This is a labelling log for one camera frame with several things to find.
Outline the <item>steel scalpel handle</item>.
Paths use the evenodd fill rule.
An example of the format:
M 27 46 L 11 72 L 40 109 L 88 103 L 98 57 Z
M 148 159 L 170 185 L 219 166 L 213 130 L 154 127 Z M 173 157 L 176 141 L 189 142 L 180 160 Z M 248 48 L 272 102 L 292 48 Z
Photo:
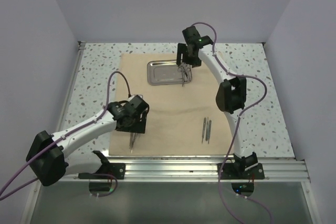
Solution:
M 212 120 L 209 120 L 207 126 L 207 143 L 209 144 L 211 138 L 211 128 L 212 128 Z
M 203 119 L 203 129 L 202 129 L 202 143 L 204 141 L 207 141 L 207 137 L 206 137 L 206 134 L 207 134 L 207 126 L 208 126 L 208 118 L 204 118 Z

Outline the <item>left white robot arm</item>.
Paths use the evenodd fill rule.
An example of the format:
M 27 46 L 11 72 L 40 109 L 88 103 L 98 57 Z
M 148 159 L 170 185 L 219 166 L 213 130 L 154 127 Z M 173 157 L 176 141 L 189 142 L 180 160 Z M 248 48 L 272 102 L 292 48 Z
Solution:
M 145 133 L 150 106 L 142 96 L 110 102 L 98 114 L 67 130 L 38 133 L 28 151 L 26 162 L 43 186 L 50 186 L 65 175 L 79 174 L 90 179 L 110 175 L 108 159 L 101 151 L 88 158 L 69 161 L 69 156 L 100 135 L 112 132 Z

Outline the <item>steel surgical scissors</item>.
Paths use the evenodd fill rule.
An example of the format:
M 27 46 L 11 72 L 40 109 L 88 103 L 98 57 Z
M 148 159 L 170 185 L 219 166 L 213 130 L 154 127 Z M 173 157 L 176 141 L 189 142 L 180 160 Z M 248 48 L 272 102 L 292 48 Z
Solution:
M 188 64 L 183 64 L 183 80 L 184 82 L 190 82 L 191 81 L 191 69 L 190 69 L 190 66 Z

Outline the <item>stainless steel tray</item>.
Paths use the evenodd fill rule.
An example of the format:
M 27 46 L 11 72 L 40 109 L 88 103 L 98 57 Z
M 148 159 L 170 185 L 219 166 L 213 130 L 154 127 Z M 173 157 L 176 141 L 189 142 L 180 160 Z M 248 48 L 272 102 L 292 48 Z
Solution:
M 175 60 L 150 61 L 147 64 L 148 83 L 152 86 L 181 84 L 181 74 L 178 72 L 177 68 L 178 65 Z

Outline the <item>thin steel probe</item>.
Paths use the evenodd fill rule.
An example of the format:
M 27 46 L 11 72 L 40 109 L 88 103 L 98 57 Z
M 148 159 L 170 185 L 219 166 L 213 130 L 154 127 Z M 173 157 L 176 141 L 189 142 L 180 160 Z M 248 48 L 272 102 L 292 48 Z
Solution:
M 134 133 L 134 134 L 135 134 L 135 137 L 134 137 L 134 144 L 135 144 L 135 141 L 139 137 L 139 133 Z

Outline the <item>steel forceps with rings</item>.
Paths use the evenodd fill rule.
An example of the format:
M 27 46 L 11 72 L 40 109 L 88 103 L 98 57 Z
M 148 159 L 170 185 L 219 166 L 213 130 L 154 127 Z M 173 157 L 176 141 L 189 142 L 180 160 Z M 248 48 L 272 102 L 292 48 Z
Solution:
M 184 69 L 184 66 L 179 65 L 177 70 L 181 74 L 181 84 L 182 84 L 182 87 L 184 87 L 184 84 L 185 84 L 185 69 Z

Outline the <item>beige cloth wrap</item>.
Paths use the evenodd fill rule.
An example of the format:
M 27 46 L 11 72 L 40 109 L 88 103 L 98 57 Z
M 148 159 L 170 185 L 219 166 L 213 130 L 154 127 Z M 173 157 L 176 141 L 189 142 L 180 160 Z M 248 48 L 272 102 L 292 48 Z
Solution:
M 147 80 L 147 64 L 153 60 L 171 60 L 173 54 L 126 54 L 119 70 L 128 80 L 117 77 L 115 100 L 122 101 L 128 92 L 140 94 L 149 104 L 145 133 L 129 148 L 130 133 L 110 134 L 109 155 L 115 156 L 191 156 L 225 155 L 232 134 L 228 120 L 215 102 L 218 83 L 206 65 L 192 69 L 192 81 L 152 86 Z M 212 120 L 211 138 L 202 143 L 203 119 Z

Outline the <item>steel tweezers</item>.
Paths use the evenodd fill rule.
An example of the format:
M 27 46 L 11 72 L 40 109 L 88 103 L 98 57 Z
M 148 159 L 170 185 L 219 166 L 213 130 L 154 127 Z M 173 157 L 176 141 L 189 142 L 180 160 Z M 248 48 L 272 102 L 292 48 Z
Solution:
M 130 141 L 129 141 L 129 148 L 133 149 L 133 145 L 134 145 L 134 137 L 135 134 L 133 132 L 130 133 Z

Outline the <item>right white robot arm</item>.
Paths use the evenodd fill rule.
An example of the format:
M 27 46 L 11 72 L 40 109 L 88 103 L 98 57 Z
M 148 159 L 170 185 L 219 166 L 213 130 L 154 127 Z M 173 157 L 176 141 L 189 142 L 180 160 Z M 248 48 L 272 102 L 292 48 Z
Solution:
M 210 36 L 201 36 L 195 25 L 182 31 L 184 43 L 177 44 L 176 64 L 182 63 L 191 67 L 200 67 L 205 64 L 216 81 L 218 90 L 215 98 L 218 109 L 224 113 L 232 133 L 232 142 L 229 150 L 233 150 L 234 172 L 240 178 L 246 178 L 257 166 L 257 155 L 250 148 L 242 147 L 244 134 L 239 129 L 243 113 L 257 104 L 245 106 L 247 100 L 247 79 L 258 78 L 232 72 L 225 61 L 216 52 L 217 34 L 214 39 Z

